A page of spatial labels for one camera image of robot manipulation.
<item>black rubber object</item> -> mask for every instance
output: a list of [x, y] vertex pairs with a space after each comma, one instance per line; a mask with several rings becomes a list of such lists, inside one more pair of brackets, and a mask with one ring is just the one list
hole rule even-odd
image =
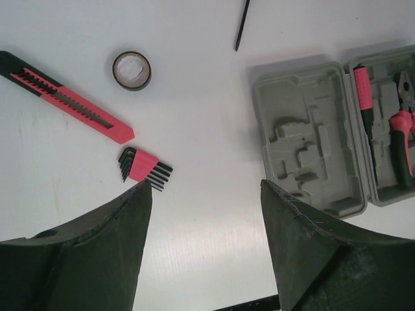
[[348, 224], [263, 181], [283, 311], [413, 310], [415, 241]]
[[0, 310], [131, 311], [150, 183], [33, 238], [0, 242]]
[[394, 168], [397, 183], [409, 188], [414, 185], [414, 178], [410, 174], [410, 159], [407, 159], [405, 150], [405, 134], [401, 131], [390, 131], [390, 159]]

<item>tool case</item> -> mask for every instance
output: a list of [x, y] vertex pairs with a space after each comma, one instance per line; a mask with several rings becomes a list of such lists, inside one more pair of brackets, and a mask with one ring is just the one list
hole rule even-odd
[[[378, 185], [357, 99], [358, 65], [367, 68], [372, 88]], [[361, 56], [344, 68], [329, 62], [261, 77], [253, 91], [267, 179], [338, 218], [362, 213], [368, 202], [383, 207], [415, 196], [415, 187], [397, 184], [390, 158], [388, 120], [399, 111], [402, 71], [415, 84], [415, 45]]]

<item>red utility knife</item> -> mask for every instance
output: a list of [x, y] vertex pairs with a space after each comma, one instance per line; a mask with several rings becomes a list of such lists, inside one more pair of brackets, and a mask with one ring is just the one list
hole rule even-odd
[[119, 144], [134, 138], [131, 127], [6, 51], [0, 51], [0, 75]]

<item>pliers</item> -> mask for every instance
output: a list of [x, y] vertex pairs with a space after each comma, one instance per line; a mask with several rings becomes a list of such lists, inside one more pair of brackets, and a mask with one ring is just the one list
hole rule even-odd
[[397, 182], [408, 188], [414, 184], [408, 140], [410, 133], [415, 137], [415, 91], [406, 71], [401, 72], [397, 93], [399, 112], [389, 119], [390, 156]]

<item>gray plastic tool case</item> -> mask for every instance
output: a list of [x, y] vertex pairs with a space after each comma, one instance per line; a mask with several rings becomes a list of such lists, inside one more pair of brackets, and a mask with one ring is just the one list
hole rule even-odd
[[[372, 86], [378, 186], [356, 94], [358, 65]], [[339, 218], [362, 213], [368, 201], [385, 206], [414, 196], [397, 185], [389, 150], [388, 120], [399, 111], [394, 79], [403, 70], [415, 84], [415, 45], [356, 58], [346, 70], [331, 62], [260, 78], [254, 106], [267, 179]]]

